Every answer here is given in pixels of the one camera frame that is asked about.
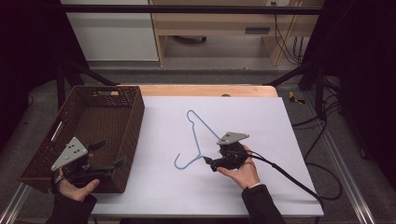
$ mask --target metal frame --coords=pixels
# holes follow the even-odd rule
[[[41,12],[41,13],[65,13],[65,12],[71,12],[71,13],[79,13],[79,12],[85,12],[85,13],[212,13],[212,14],[276,14],[276,15],[334,15],[336,13],[340,13],[340,11],[335,10],[335,9],[326,9],[322,7],[221,7],[221,6],[134,6],[134,5],[42,5],[36,2],[36,9]],[[346,15],[346,12],[343,12],[343,16],[341,16],[341,19],[344,18]],[[325,41],[328,40],[331,37],[331,34],[333,31],[336,29],[336,26],[332,28],[331,33],[325,38]],[[319,55],[320,59],[323,60],[325,57],[321,55],[321,53],[326,53],[327,48],[319,48],[316,52],[315,55]],[[82,73],[88,73],[95,79],[100,80],[102,83],[105,83],[107,85],[113,85],[115,83],[112,83],[111,81],[106,80],[105,78],[102,79],[99,75],[95,74],[89,68],[85,68],[84,66],[80,66],[77,63],[71,62],[70,59],[58,59],[60,60],[59,63],[68,63],[69,66],[74,67],[77,69],[79,72]],[[319,64],[321,63],[321,60],[316,59],[313,57],[313,62],[303,62],[303,65],[296,70],[293,70],[283,76],[282,78],[279,78],[267,85],[272,85],[272,86],[277,86],[283,81],[294,77],[296,75],[300,75],[301,73],[306,73],[307,70],[310,70],[310,76],[305,78],[304,81],[307,81],[308,83],[313,82],[313,75],[312,70],[317,70]],[[58,71],[58,78],[59,78],[59,83],[58,87],[62,86],[64,83],[61,79],[63,79],[62,76],[62,70],[63,68],[59,68]],[[310,104],[310,107],[315,113],[315,110],[313,109],[314,107],[312,106],[312,103],[310,103],[310,100],[308,100],[308,103]],[[375,220],[370,212],[370,209],[368,208],[366,202],[364,201],[356,183],[353,180],[353,177],[351,176],[350,172],[347,169],[347,166],[345,165],[344,161],[342,160],[338,149],[336,148],[332,137],[330,134],[325,130],[325,140],[328,145],[329,149],[329,154],[332,158],[332,162],[338,172],[338,174],[341,176],[341,181],[343,183],[343,186],[346,190],[347,195],[349,196],[349,199],[355,209],[355,212],[361,221],[361,223],[375,223]],[[2,213],[2,216],[0,217],[0,223],[13,223],[15,220],[17,214],[19,213],[21,206],[23,205],[24,201],[26,200],[29,192],[30,192],[31,187],[28,187],[24,184],[20,184],[18,190],[14,194],[14,197],[12,198],[10,204],[8,205],[7,209]]]

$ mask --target aluminum rail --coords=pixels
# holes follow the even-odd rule
[[[74,13],[189,13],[189,14],[272,14],[334,15],[341,11],[323,7],[243,7],[243,6],[148,6],[148,5],[37,5],[46,12]]]
[[[307,94],[303,91],[304,98],[306,99],[309,108],[311,109],[313,114],[316,114],[315,107],[314,107],[314,100],[312,99],[312,94]],[[327,145],[327,150],[329,156],[332,160],[332,164],[339,175],[340,181],[344,187],[344,190],[350,200],[350,203],[355,210],[356,216],[358,217],[361,224],[375,224],[375,219],[368,207],[366,201],[364,200],[363,196],[361,195],[361,191],[356,184],[352,173],[350,173],[349,169],[347,168],[346,163],[344,162],[341,154],[337,146],[330,135],[328,130],[323,132],[323,139],[325,144]]]
[[[9,202],[7,208],[2,212],[0,216],[0,224],[14,223],[31,189],[32,187],[20,183],[20,186],[18,187],[17,191]]]

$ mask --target brown wicker basket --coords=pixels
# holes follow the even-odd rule
[[[145,105],[139,87],[74,87],[52,123],[37,152],[19,180],[34,189],[48,192],[52,164],[72,137],[87,146],[106,139],[94,151],[91,165],[109,165],[126,156],[126,163],[102,182],[95,193],[125,191],[140,133]]]

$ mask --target white tabletop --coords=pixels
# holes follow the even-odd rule
[[[117,217],[242,217],[248,214],[242,190],[229,178],[212,172],[203,159],[185,170],[179,166],[198,154],[187,112],[194,110],[222,137],[248,133],[240,142],[274,162],[314,190],[303,156],[278,97],[145,96],[139,142],[126,190],[95,194],[92,213]],[[220,158],[218,139],[194,115],[202,155]],[[284,217],[323,216],[319,203],[267,163],[256,161],[259,176]]]

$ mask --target blue wire hanger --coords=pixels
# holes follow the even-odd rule
[[[174,165],[175,165],[175,167],[178,169],[178,170],[184,170],[184,169],[186,169],[189,165],[191,165],[193,162],[195,162],[195,161],[197,161],[197,160],[199,160],[199,159],[201,159],[203,156],[201,155],[201,149],[200,149],[200,147],[199,147],[199,143],[198,143],[198,139],[197,139],[197,135],[196,135],[196,133],[195,133],[195,123],[194,123],[194,121],[192,121],[191,119],[190,119],[190,113],[193,113],[205,126],[206,126],[206,128],[210,131],[210,132],[212,132],[218,139],[219,139],[219,137],[215,134],[215,132],[213,132],[213,130],[193,111],[193,110],[189,110],[189,111],[187,111],[187,119],[189,120],[189,122],[191,122],[191,124],[192,124],[192,133],[193,133],[193,135],[194,135],[194,139],[195,139],[195,145],[197,146],[197,149],[198,149],[198,155],[194,158],[194,159],[192,159],[189,163],[187,163],[187,165],[185,165],[185,166],[183,166],[183,167],[180,167],[180,166],[178,166],[177,165],[177,159],[178,159],[178,157],[180,156],[180,153],[178,153],[177,154],[177,156],[176,156],[176,158],[175,158],[175,161],[174,161]]]

